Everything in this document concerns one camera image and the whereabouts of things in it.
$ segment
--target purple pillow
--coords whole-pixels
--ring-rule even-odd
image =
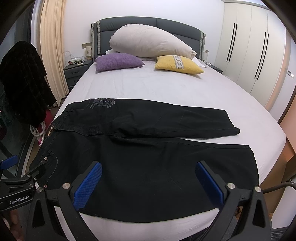
[[[125,69],[145,65],[136,56],[127,53],[110,53],[95,59],[96,71]]]

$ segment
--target light switch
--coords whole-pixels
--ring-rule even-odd
[[[289,70],[288,70],[288,75],[290,75],[294,79],[294,75]]]

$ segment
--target hanging coat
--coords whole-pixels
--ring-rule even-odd
[[[0,64],[0,81],[11,108],[21,122],[36,128],[56,102],[45,76],[42,60],[28,42],[17,42]]]

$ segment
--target gray headboard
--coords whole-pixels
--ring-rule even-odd
[[[104,55],[107,50],[111,49],[109,40],[116,30],[131,23],[150,25],[175,35],[197,53],[197,58],[202,59],[205,45],[205,34],[203,32],[187,24],[162,18],[148,17],[104,18],[96,23],[92,23],[91,39],[93,59],[96,59],[99,55]]]

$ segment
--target black door handle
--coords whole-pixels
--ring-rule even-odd
[[[258,68],[257,68],[256,74],[255,74],[255,77],[254,77],[255,79],[256,79],[256,76],[257,76],[257,73],[258,73],[258,70],[259,70],[260,64],[261,64],[262,57],[263,57],[263,52],[264,52],[264,47],[265,47],[265,41],[266,41],[266,32],[265,32],[265,36],[264,36],[264,44],[263,44],[263,48],[262,48],[261,58],[260,58],[259,65],[258,65]]]
[[[234,39],[233,39],[233,45],[232,45],[231,54],[230,54],[230,57],[229,57],[228,62],[230,62],[230,59],[231,59],[231,56],[232,56],[232,51],[233,51],[233,47],[234,47],[235,37],[236,37],[236,36],[237,36],[237,26],[236,26],[236,28],[235,28],[235,34],[234,34]]]
[[[231,46],[232,46],[233,35],[234,35],[234,28],[235,28],[235,23],[233,24],[233,31],[232,31],[231,43],[230,43],[230,47],[229,47],[229,51],[228,51],[228,56],[227,56],[226,62],[228,61],[230,50],[231,50]]]
[[[261,74],[262,67],[263,67],[263,65],[264,65],[264,60],[265,60],[265,56],[266,56],[266,52],[267,52],[267,47],[268,47],[268,39],[269,39],[269,34],[267,34],[267,42],[266,42],[265,54],[264,54],[263,62],[262,62],[261,69],[260,69],[260,72],[259,72],[259,74],[258,74],[257,80],[259,79],[259,76],[260,76],[260,74]]]

